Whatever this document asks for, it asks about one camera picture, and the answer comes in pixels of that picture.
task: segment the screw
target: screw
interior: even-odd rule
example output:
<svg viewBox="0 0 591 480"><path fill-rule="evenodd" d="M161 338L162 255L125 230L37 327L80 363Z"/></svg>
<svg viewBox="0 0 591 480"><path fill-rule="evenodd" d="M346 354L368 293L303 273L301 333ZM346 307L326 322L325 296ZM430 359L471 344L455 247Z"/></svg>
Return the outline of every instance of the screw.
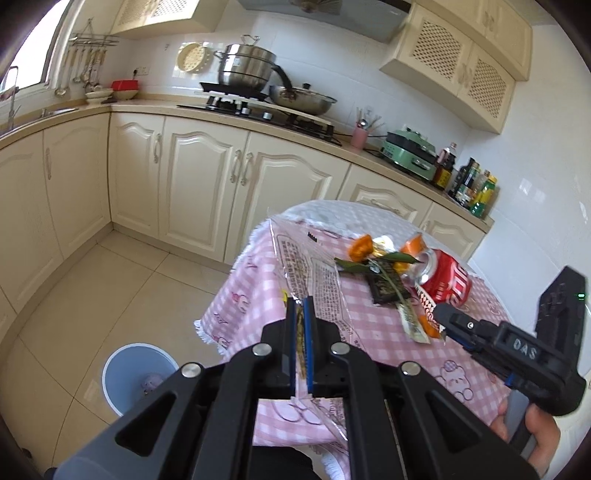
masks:
<svg viewBox="0 0 591 480"><path fill-rule="evenodd" d="M335 355L347 355L351 348L349 345L343 342L336 342L330 346L330 351L333 352Z"/></svg>
<svg viewBox="0 0 591 480"><path fill-rule="evenodd" d="M257 343L254 347L252 347L252 353L254 353L256 356L267 356L272 351L273 349L268 343Z"/></svg>
<svg viewBox="0 0 591 480"><path fill-rule="evenodd" d="M186 364L183 365L181 373L186 378L195 378L201 375L201 367L199 364Z"/></svg>
<svg viewBox="0 0 591 480"><path fill-rule="evenodd" d="M410 375L411 377L414 377L421 372L421 365L416 362L404 362L400 368L404 375Z"/></svg>

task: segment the faucet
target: faucet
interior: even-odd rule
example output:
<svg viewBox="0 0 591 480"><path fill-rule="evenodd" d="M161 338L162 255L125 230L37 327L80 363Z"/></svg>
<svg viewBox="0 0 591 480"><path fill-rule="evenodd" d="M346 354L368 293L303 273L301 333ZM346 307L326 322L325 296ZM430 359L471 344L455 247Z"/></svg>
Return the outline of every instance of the faucet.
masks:
<svg viewBox="0 0 591 480"><path fill-rule="evenodd" d="M10 112L8 112L7 132L10 132L10 130L12 130L14 128L14 117L16 116L17 112L19 111L19 109L21 107L21 105L19 105L16 110L14 109L14 99L19 91L19 88L17 86L18 67L16 65L13 65L12 67L10 67L8 69L9 72L14 69L17 71L17 75L15 76L15 79L14 79L14 85L12 87L10 87L9 89L6 89L3 92L0 92L0 100L6 100L6 99L10 98Z"/></svg>

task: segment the upper cabinet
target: upper cabinet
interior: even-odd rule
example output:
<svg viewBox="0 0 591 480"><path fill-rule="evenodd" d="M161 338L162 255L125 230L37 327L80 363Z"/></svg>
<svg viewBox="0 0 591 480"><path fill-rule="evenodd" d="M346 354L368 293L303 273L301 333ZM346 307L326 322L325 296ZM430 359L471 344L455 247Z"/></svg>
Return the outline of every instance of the upper cabinet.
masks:
<svg viewBox="0 0 591 480"><path fill-rule="evenodd" d="M488 0L486 39L482 47L516 80L530 77L530 25L503 0Z"/></svg>
<svg viewBox="0 0 591 480"><path fill-rule="evenodd" d="M473 128L501 133L505 125L515 80L467 35L418 4L390 45L381 70Z"/></svg>
<svg viewBox="0 0 591 480"><path fill-rule="evenodd" d="M473 40L515 80L527 80L531 26L504 0L417 0Z"/></svg>
<svg viewBox="0 0 591 480"><path fill-rule="evenodd" d="M108 134L108 113L43 132L47 196L64 258L111 221Z"/></svg>
<svg viewBox="0 0 591 480"><path fill-rule="evenodd" d="M0 286L17 313L63 260L45 172L42 132L0 151Z"/></svg>
<svg viewBox="0 0 591 480"><path fill-rule="evenodd" d="M112 34L148 38L213 32L228 0L125 0Z"/></svg>

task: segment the pink utensil holder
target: pink utensil holder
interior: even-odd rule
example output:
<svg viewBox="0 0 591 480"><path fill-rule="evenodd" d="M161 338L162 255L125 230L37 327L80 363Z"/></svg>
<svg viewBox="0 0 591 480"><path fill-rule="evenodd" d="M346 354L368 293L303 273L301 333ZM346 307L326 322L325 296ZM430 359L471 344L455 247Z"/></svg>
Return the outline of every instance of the pink utensil holder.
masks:
<svg viewBox="0 0 591 480"><path fill-rule="evenodd" d="M365 143L368 140L369 132L363 128L355 127L353 130L353 138L351 138L351 147L363 150Z"/></svg>

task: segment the bowl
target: bowl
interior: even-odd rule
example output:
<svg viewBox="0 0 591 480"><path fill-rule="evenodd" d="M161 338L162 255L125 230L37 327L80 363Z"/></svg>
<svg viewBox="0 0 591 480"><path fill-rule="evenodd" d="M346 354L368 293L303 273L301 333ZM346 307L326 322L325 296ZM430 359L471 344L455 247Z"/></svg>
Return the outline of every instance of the bowl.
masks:
<svg viewBox="0 0 591 480"><path fill-rule="evenodd" d="M113 96L117 100L131 100L138 92L138 90L116 90L113 92Z"/></svg>
<svg viewBox="0 0 591 480"><path fill-rule="evenodd" d="M97 98L103 98L103 99L107 98L112 93L113 93L112 88L105 88L103 90L99 90L98 92L88 92L85 95L86 95L87 100L92 100L92 99L97 99Z"/></svg>
<svg viewBox="0 0 591 480"><path fill-rule="evenodd" d="M115 80L111 83L111 88L114 91L139 90L139 82L137 80Z"/></svg>

